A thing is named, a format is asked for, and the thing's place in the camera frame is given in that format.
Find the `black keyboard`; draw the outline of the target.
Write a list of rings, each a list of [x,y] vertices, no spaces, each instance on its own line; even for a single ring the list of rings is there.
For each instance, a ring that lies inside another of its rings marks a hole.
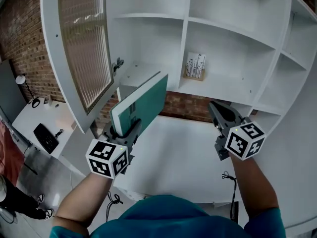
[[[58,140],[41,123],[34,129],[33,133],[48,154],[51,154],[59,144]]]

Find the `black desk lamp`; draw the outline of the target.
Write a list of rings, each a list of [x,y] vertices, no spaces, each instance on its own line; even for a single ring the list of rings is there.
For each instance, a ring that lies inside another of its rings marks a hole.
[[[16,84],[18,85],[23,85],[25,84],[28,92],[30,93],[32,100],[28,103],[32,105],[32,108],[35,109],[39,104],[40,104],[40,100],[38,97],[35,97],[34,94],[32,93],[32,91],[30,90],[30,87],[28,86],[28,83],[26,82],[26,74],[20,74],[16,77],[15,79]]]

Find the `person's teal shirt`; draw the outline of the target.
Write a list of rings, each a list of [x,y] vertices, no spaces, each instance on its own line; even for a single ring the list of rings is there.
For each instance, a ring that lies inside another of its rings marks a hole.
[[[159,195],[138,201],[88,236],[57,226],[50,238],[286,238],[286,232],[279,209],[269,209],[241,227],[188,200]]]

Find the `person's left forearm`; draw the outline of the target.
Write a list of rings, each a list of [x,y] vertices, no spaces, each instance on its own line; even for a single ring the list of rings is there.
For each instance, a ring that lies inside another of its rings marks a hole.
[[[112,182],[110,178],[90,173],[63,199],[53,226],[88,237],[88,227],[103,204]]]

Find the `wooden card holder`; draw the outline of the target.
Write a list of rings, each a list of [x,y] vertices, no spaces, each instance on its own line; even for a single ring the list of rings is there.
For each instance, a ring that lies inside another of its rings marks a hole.
[[[205,78],[205,69],[202,69],[202,70],[191,69],[188,72],[188,68],[185,66],[183,78],[192,79],[192,80],[196,80],[196,81],[203,81]]]

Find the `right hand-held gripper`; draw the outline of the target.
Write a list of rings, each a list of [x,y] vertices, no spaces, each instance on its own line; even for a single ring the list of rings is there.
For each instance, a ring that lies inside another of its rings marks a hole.
[[[240,160],[246,160],[259,153],[265,138],[265,131],[249,117],[243,117],[236,109],[221,102],[209,102],[208,111],[220,136],[215,149],[221,161],[232,153]],[[226,127],[226,122],[235,122]]]

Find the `glass cabinet door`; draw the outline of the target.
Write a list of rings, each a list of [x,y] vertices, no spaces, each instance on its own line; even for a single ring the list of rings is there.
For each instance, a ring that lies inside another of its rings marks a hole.
[[[51,67],[73,118],[87,132],[119,85],[109,53],[106,0],[40,0]]]

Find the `small white side desk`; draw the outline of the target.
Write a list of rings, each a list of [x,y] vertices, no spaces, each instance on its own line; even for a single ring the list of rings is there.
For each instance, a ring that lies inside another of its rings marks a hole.
[[[44,98],[40,98],[39,100],[41,103],[36,108],[32,108],[31,104],[27,104],[24,107],[13,122],[13,127],[44,153],[47,152],[35,137],[33,133],[34,129],[40,123],[53,135],[63,129],[63,133],[57,138],[59,144],[52,152],[52,156],[57,159],[78,127],[66,103],[52,101],[51,105],[46,108],[43,104]]]

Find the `teal book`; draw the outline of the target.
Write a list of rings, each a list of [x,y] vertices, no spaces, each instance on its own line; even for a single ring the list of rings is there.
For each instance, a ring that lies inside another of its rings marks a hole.
[[[133,124],[141,121],[143,132],[163,110],[168,74],[158,72],[110,110],[111,123],[123,137]]]

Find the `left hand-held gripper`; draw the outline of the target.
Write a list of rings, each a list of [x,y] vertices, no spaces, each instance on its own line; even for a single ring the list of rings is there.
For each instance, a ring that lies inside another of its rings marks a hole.
[[[137,119],[121,137],[107,125],[99,139],[93,139],[86,159],[90,171],[109,179],[125,174],[134,156],[131,154],[142,128],[141,119]]]

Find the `grey metal cabinet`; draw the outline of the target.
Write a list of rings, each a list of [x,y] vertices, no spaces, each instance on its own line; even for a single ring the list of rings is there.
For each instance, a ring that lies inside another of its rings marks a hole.
[[[15,82],[9,60],[0,64],[0,115],[5,121],[13,123],[27,102]]]

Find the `person's right forearm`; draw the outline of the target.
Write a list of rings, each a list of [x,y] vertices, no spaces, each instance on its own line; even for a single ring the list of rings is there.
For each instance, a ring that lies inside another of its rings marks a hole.
[[[253,158],[242,161],[232,153],[229,156],[248,217],[251,219],[270,209],[278,209],[275,190],[257,162]]]

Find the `metal door hinge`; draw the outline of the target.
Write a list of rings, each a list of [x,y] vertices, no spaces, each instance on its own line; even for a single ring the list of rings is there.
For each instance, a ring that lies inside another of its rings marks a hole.
[[[116,73],[116,71],[124,64],[124,60],[118,57],[116,59],[116,62],[112,63],[112,69],[113,72]]]

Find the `white printed card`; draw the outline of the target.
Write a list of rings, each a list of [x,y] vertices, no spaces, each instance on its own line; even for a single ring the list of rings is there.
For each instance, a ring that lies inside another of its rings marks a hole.
[[[191,69],[202,70],[205,69],[206,55],[200,53],[189,52],[187,55],[186,67],[188,72]]]

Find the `red cloth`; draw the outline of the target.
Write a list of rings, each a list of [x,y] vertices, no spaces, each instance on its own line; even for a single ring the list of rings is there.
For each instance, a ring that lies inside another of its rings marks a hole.
[[[0,174],[14,186],[24,164],[24,155],[12,140],[7,126],[0,121]]]

